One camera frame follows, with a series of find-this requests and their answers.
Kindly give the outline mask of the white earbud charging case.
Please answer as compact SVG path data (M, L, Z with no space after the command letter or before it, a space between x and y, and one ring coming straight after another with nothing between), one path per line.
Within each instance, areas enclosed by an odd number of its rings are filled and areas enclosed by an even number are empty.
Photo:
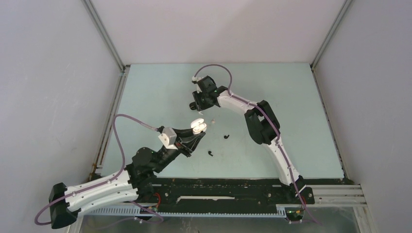
M194 120L191 124L190 127L192 129L192 133L194 135L203 133L207 130L207 124L205 123L205 120L203 118L198 118Z

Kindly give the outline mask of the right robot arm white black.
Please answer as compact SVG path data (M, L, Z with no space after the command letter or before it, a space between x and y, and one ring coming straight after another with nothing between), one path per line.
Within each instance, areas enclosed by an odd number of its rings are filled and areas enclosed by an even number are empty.
M285 201L295 203L302 197L306 188L305 181L291 162L280 137L280 124L270 106L262 100L254 102L231 93L225 86L218 87L209 77L192 77L196 91L192 93L194 102L192 110L202 112L213 106L232 110L245 118L246 126L252 140L263 145L272 155L284 186L282 195Z

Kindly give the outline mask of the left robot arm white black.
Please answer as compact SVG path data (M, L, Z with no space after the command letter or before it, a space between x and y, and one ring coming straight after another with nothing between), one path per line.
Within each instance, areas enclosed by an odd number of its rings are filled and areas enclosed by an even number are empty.
M60 229L74 223L79 216L111 204L153 198L152 181L180 154L190 157L206 134L202 123L190 129L161 128L162 147L154 151L140 148L132 162L121 171L75 186L64 183L52 187L49 203L51 228Z

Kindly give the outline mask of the black earbud charging case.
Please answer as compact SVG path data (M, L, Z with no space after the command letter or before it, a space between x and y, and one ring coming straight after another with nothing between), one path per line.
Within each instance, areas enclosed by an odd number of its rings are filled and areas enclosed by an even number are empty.
M197 111L196 102L191 102L191 103L189 104L189 108L190 108L190 110L192 110L192 111Z

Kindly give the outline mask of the aluminium extrusion right base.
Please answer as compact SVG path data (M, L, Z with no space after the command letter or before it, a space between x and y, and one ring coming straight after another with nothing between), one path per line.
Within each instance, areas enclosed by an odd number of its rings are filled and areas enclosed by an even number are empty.
M308 185L302 194L307 207L366 207L363 190L358 184Z

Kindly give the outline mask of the left aluminium frame post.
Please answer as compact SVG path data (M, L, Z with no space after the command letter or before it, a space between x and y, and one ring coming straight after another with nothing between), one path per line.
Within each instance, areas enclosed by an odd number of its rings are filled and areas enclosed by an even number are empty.
M89 14L92 22L94 23L99 35L101 36L103 42L105 43L106 47L108 48L111 56L113 57L117 67L121 72L125 70L126 65L120 58L120 55L110 38L110 35L94 5L94 3L91 0L81 0L82 4L84 5L87 13Z

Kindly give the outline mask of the aluminium frame post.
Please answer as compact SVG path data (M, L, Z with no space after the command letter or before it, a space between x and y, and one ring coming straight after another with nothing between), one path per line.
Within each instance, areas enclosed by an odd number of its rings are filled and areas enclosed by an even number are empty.
M113 57L117 67L121 72L125 70L126 65L120 58L120 55L110 38L110 35L94 5L94 3L91 0L81 0L82 4L84 5L87 13L89 14L92 22L94 23L99 35L101 36L103 42L105 43L106 47L108 48L111 56Z
M312 60L310 64L310 68L312 71L314 71L316 67L318 66L324 52L326 51L329 43L331 42L334 34L337 32L341 22L343 21L344 17L346 16L353 2L354 2L353 0L345 0L342 6L340 7L335 19L332 22L332 25L330 26L324 40L322 41L319 49L317 50L315 54L314 59Z

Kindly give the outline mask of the right aluminium frame post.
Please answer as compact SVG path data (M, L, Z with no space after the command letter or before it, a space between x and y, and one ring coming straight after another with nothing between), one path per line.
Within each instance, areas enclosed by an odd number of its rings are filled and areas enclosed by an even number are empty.
M353 2L354 2L353 0L345 0L342 6L340 7L335 19L332 22L332 25L330 26L324 40L322 41L319 49L317 50L315 54L314 59L312 60L310 64L310 68L312 71L314 71L316 67L318 66L324 52L326 51L329 43L331 42L334 34L337 32L341 22L343 21L344 17L346 16Z

